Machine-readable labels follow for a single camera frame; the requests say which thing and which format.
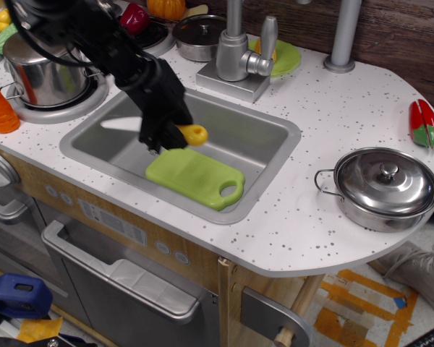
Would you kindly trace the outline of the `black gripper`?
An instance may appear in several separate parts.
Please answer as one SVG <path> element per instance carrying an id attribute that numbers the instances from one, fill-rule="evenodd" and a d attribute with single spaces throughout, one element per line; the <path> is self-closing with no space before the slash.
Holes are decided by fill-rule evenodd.
<path id="1" fill-rule="evenodd" d="M 193 123 L 185 88 L 169 64 L 150 57 L 121 57 L 114 64 L 116 86 L 141 110 L 139 141 L 153 153 L 188 146 L 176 125 Z"/>

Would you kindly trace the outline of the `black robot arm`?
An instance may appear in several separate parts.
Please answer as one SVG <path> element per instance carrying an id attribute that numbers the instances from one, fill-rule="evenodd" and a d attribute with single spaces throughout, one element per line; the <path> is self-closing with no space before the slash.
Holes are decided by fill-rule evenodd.
<path id="1" fill-rule="evenodd" d="M 6 1 L 19 34 L 38 53 L 39 43 L 80 49 L 93 65 L 114 77 L 142 112 L 139 141 L 155 152 L 184 148 L 179 131 L 193 123 L 185 88 L 164 59 L 144 52 L 104 1 Z"/>

